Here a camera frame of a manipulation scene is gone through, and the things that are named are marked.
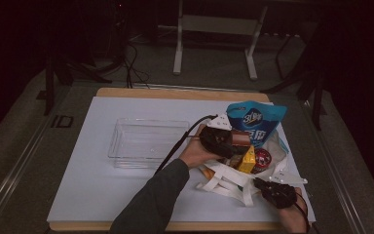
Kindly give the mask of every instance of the table leg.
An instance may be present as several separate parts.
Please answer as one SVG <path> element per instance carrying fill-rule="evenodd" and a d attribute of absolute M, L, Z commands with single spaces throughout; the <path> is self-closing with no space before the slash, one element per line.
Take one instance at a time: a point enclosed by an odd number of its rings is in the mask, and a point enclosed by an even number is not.
<path fill-rule="evenodd" d="M 178 1 L 178 26 L 177 26 L 177 48 L 175 49 L 174 69 L 172 73 L 179 75 L 181 73 L 181 62 L 183 59 L 183 0 Z"/>
<path fill-rule="evenodd" d="M 254 48 L 256 47 L 257 39 L 260 36 L 260 31 L 263 26 L 263 20 L 266 16 L 267 9 L 268 9 L 267 6 L 263 7 L 259 20 L 257 21 L 256 27 L 254 28 L 251 45 L 247 49 L 244 50 L 245 60 L 247 61 L 247 68 L 248 68 L 248 74 L 250 76 L 250 80 L 257 79 L 256 67 L 254 65 L 254 60 L 253 60 L 253 52 L 254 52 Z"/>

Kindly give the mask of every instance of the clear plastic container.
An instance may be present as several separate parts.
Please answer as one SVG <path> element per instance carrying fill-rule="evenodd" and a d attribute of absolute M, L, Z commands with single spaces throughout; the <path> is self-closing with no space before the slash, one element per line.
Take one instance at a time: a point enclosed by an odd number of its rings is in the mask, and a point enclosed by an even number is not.
<path fill-rule="evenodd" d="M 187 121 L 118 119 L 108 157 L 118 168 L 158 168 L 188 128 Z"/>

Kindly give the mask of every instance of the gray carpet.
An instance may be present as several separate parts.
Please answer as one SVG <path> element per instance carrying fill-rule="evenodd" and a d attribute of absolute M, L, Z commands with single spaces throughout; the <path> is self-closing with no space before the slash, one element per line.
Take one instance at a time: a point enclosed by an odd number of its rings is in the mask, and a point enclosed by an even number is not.
<path fill-rule="evenodd" d="M 175 48 L 170 38 L 167 39 L 169 43 L 164 38 L 163 43 L 158 45 L 140 43 L 142 42 L 140 37 L 136 40 L 139 41 L 133 42 L 137 48 L 133 67 L 148 73 L 149 79 L 146 82 L 149 87 L 165 85 L 256 92 L 270 88 L 281 81 L 274 64 L 275 53 L 282 43 L 282 39 L 278 37 L 263 36 L 257 44 L 256 55 L 254 55 L 259 75 L 257 81 L 248 79 L 242 44 L 235 45 L 231 49 L 187 41 L 181 75 L 173 76 L 172 63 Z M 280 57 L 285 72 L 291 69 L 302 50 L 303 42 L 293 38 Z M 134 55 L 134 51 L 129 48 L 129 60 L 134 58 Z M 141 79 L 146 79 L 145 73 L 138 72 L 138 75 Z M 58 105 L 48 117 L 45 117 L 43 116 L 45 102 L 35 99 L 39 91 L 45 89 L 44 74 L 45 72 L 42 72 L 31 80 L 0 125 L 0 185 L 19 158 L 27 162 L 21 172 L 22 177 L 9 194 L 11 196 L 8 196 L 7 202 L 0 206 L 0 233 L 47 231 L 46 218 L 91 98 L 99 87 L 105 86 L 75 74 L 76 82 L 72 87 L 56 86 Z M 105 77 L 114 81 L 111 86 L 123 87 L 126 75 L 126 70 L 122 68 Z M 131 79 L 137 82 L 138 77 L 133 73 Z M 143 82 L 139 83 L 140 87 L 146 86 Z M 286 103 L 291 106 L 289 109 L 300 109 L 302 108 L 300 103 L 295 101 L 297 88 L 298 84 L 293 85 L 270 98 L 273 101 Z M 296 156 L 295 160 L 310 182 L 321 186 L 318 189 L 317 186 L 307 185 L 313 195 L 311 200 L 314 208 L 321 207 L 320 211 L 316 210 L 318 229 L 321 233 L 355 233 L 351 230 L 354 227 L 356 230 L 361 230 L 358 233 L 374 233 L 374 182 L 329 93 L 324 93 L 322 104 L 326 113 L 320 116 L 322 131 L 299 133 L 289 138 L 293 152 L 312 155 L 311 159 L 298 159 Z M 304 109 L 307 111 L 305 118 L 283 121 L 286 131 L 291 133 L 292 129 L 311 125 L 309 108 Z M 49 125 L 55 115 L 74 116 L 74 124 L 69 129 L 50 128 Z M 317 139 L 319 144 L 298 140 L 306 136 L 310 136 L 312 142 L 316 142 Z M 329 158 L 318 158 L 312 153 L 316 150 L 323 151 L 324 154 L 329 155 Z M 325 165 L 326 160 L 336 163 L 328 164 L 331 165 L 330 168 L 306 170 L 316 164 Z M 327 175 L 329 172 L 335 172 L 332 170 L 336 170 L 337 174 Z M 323 175 L 330 176 L 331 180 L 320 181 Z M 342 196 L 337 194 L 335 186 L 342 186 L 342 191 L 345 193 Z M 350 211 L 356 212 L 359 220 L 349 221 L 343 207 L 354 208 Z"/>

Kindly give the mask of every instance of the sleeve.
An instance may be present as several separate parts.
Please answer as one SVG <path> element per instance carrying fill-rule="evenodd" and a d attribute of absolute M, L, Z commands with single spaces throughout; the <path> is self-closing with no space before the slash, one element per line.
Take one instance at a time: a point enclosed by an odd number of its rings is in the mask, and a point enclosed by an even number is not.
<path fill-rule="evenodd" d="M 164 233 L 189 177 L 187 165 L 180 159 L 173 160 L 135 194 L 115 218 L 109 233 Z"/>

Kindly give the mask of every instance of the blue snack bag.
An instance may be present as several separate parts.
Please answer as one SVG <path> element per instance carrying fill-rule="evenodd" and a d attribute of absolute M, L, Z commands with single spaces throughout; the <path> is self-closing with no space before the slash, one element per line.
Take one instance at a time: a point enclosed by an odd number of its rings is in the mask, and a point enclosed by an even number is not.
<path fill-rule="evenodd" d="M 230 104 L 227 116 L 232 127 L 250 134 L 251 143 L 261 147 L 283 119 L 287 107 L 248 100 Z"/>

